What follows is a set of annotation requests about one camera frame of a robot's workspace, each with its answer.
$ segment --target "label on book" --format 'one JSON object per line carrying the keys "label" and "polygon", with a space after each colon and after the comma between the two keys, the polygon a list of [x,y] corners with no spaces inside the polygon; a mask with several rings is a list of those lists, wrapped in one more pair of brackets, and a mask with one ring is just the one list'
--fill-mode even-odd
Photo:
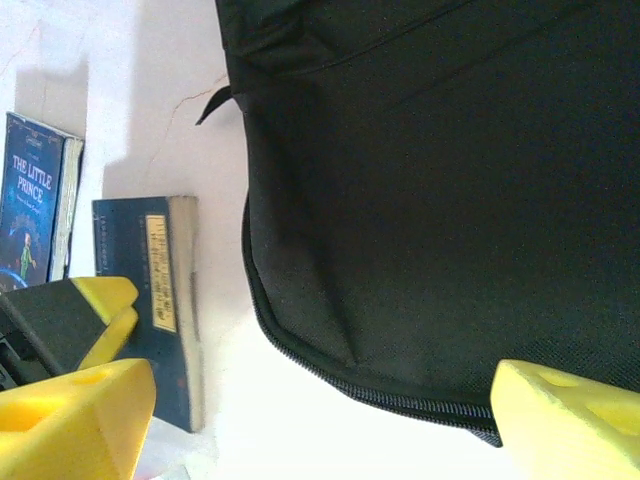
{"label": "label on book", "polygon": [[146,221],[153,326],[176,333],[169,246],[167,245],[167,220],[164,215],[147,215]]}

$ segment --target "black bag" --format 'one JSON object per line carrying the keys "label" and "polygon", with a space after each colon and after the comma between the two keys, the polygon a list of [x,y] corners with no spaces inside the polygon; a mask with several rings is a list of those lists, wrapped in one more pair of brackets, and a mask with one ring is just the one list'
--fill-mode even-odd
{"label": "black bag", "polygon": [[640,390],[637,1],[217,3],[276,347],[494,444],[500,359]]}

